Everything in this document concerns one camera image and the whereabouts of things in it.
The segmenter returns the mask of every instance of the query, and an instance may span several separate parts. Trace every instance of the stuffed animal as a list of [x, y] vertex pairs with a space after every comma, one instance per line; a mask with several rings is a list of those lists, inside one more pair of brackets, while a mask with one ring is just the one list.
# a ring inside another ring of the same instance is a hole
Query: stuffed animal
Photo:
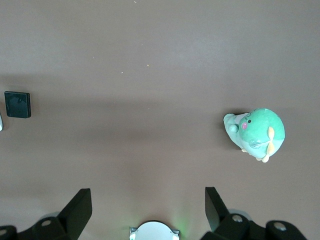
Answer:
[[223, 118], [230, 139], [258, 161], [268, 162], [285, 140], [285, 127], [280, 117], [267, 108], [249, 113], [229, 113]]

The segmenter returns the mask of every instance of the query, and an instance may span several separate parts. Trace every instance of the plush toy tail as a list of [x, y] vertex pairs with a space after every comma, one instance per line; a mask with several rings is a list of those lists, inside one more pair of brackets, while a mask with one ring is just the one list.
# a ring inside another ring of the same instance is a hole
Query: plush toy tail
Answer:
[[268, 128], [268, 137], [270, 138], [268, 147], [266, 149], [266, 155], [264, 158], [262, 158], [262, 162], [266, 163], [269, 161], [270, 155], [272, 155], [275, 152], [275, 145], [273, 143], [274, 137], [275, 137], [275, 130], [272, 126]]

